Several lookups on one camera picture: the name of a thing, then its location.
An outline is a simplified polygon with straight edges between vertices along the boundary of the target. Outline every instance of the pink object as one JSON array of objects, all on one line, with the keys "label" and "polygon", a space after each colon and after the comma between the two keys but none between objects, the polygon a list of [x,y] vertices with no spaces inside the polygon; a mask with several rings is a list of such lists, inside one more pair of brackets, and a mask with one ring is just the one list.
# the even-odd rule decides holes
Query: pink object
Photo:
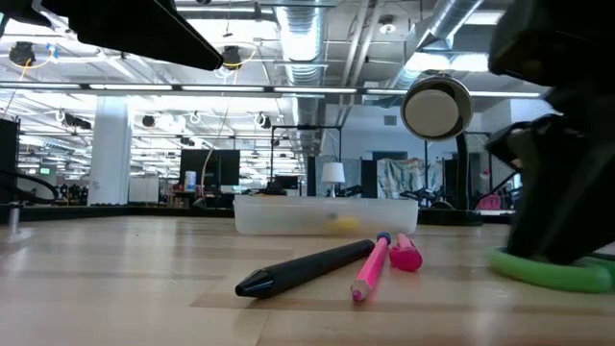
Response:
[{"label": "pink object", "polygon": [[355,302],[363,301],[374,290],[376,280],[381,273],[384,256],[388,250],[388,244],[391,243],[391,236],[386,233],[378,235],[378,241],[374,250],[367,258],[365,264],[358,272],[357,278],[350,286]]},{"label": "pink object", "polygon": [[502,205],[502,199],[498,195],[489,195],[482,198],[477,205],[477,210],[499,210]]},{"label": "pink object", "polygon": [[397,235],[397,245],[389,253],[391,265],[404,271],[417,271],[423,265],[423,257],[407,235]]}]

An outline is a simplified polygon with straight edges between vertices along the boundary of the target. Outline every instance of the desk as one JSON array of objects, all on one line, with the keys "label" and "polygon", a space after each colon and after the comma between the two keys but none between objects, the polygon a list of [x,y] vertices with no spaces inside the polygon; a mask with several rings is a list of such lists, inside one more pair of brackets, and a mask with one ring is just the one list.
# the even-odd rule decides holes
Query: desk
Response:
[{"label": "desk", "polygon": [[[351,303],[361,261],[268,301],[234,296],[253,269],[352,237],[241,236],[232,219],[123,216],[0,228],[6,345],[613,345],[615,297],[492,274],[506,226],[419,226],[425,265],[388,261],[376,300]],[[607,250],[613,253],[612,247]]]}]

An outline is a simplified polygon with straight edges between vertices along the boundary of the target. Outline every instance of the yellow cable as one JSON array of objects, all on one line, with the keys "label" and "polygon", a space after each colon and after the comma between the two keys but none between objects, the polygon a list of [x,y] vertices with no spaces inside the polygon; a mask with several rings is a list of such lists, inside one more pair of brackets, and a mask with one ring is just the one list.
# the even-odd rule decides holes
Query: yellow cable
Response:
[{"label": "yellow cable", "polygon": [[257,53],[257,48],[255,48],[255,49],[252,51],[252,55],[250,56],[250,58],[246,59],[246,60],[245,60],[245,61],[243,61],[243,62],[238,62],[238,63],[225,63],[225,62],[223,62],[222,64],[223,64],[223,65],[225,65],[225,66],[227,66],[227,67],[238,67],[238,66],[241,66],[242,64],[244,64],[244,63],[246,63],[246,62],[249,62],[249,61],[250,61],[250,60],[254,57],[254,55],[255,55],[256,53]]},{"label": "yellow cable", "polygon": [[[237,83],[238,75],[239,75],[239,70],[236,70],[234,73],[233,85]],[[224,112],[224,117],[222,118],[222,123],[220,124],[220,130],[218,131],[218,135],[213,140],[213,143],[211,144],[211,147],[209,148],[208,156],[205,158],[205,163],[203,163],[203,170],[201,171],[201,197],[205,197],[205,171],[208,166],[209,158],[211,158],[211,153],[213,153],[213,150],[214,150],[213,148],[215,147],[215,144],[218,142],[218,139],[220,139],[222,130],[224,130],[224,125],[227,122],[227,115],[229,115],[230,108],[231,108],[231,100],[229,100],[229,103],[227,104],[227,110]]]},{"label": "yellow cable", "polygon": [[29,64],[29,63],[30,63],[30,61],[31,61],[30,59],[28,59],[28,61],[26,62],[26,65],[25,65],[25,66],[18,65],[18,64],[14,63],[14,62],[11,62],[11,61],[10,61],[10,62],[11,62],[13,65],[15,65],[15,66],[17,66],[17,67],[19,67],[19,68],[26,68],[26,69],[41,68],[41,67],[43,67],[44,65],[46,65],[47,63],[49,63],[49,61],[51,61],[51,60],[52,60],[52,58],[54,57],[54,51],[53,51],[53,50],[50,50],[49,52],[50,52],[50,54],[49,54],[49,58],[47,58],[47,60],[46,60],[44,63],[38,64],[38,65],[36,65],[36,66],[28,66],[28,64]]},{"label": "yellow cable", "polygon": [[[31,59],[28,59],[26,61],[26,65],[28,65],[30,63]],[[26,66],[19,66],[20,68],[23,68],[23,71],[21,71],[21,76],[19,76],[19,82],[23,81],[23,77],[26,75],[26,71],[28,71],[28,69],[30,67],[26,67]],[[7,115],[7,113],[9,112],[9,107],[11,106],[12,100],[15,98],[15,94],[17,93],[17,89],[15,89],[12,92],[11,95],[11,99],[9,100],[9,103],[7,104],[7,106],[4,108],[4,113],[2,114],[2,118],[4,119],[5,115]]]}]

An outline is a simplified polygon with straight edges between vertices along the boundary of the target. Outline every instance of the silver duct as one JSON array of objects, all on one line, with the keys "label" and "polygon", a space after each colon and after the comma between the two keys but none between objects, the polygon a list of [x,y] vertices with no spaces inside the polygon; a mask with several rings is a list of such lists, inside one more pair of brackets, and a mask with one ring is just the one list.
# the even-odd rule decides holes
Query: silver duct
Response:
[{"label": "silver duct", "polygon": [[[291,62],[313,62],[323,52],[325,12],[313,7],[277,7],[274,10],[280,24],[283,57]],[[287,65],[286,77],[292,86],[320,86],[323,69],[311,65]],[[293,99],[292,111],[296,124],[320,125],[319,103],[316,98]],[[301,141],[303,148],[311,143]]]},{"label": "silver duct", "polygon": [[188,7],[181,6],[177,12],[186,20],[205,19],[205,20],[256,20],[276,22],[276,16],[270,9],[262,9],[258,12],[250,7],[233,7],[232,11],[227,8],[208,8],[208,7]]},{"label": "silver duct", "polygon": [[[420,48],[435,46],[434,49],[450,50],[453,36],[461,28],[483,0],[438,0],[433,15],[412,26],[406,43],[408,59]],[[402,67],[389,84],[390,87],[408,89],[420,75],[420,71],[409,71]]]}]

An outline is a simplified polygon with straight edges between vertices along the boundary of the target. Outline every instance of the table lamp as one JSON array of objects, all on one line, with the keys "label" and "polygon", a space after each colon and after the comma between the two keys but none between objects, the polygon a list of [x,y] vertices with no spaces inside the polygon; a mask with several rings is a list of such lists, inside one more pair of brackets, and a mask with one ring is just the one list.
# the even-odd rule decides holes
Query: table lamp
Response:
[{"label": "table lamp", "polygon": [[335,197],[335,184],[346,183],[342,162],[327,162],[323,167],[323,183],[333,183],[331,197]]}]

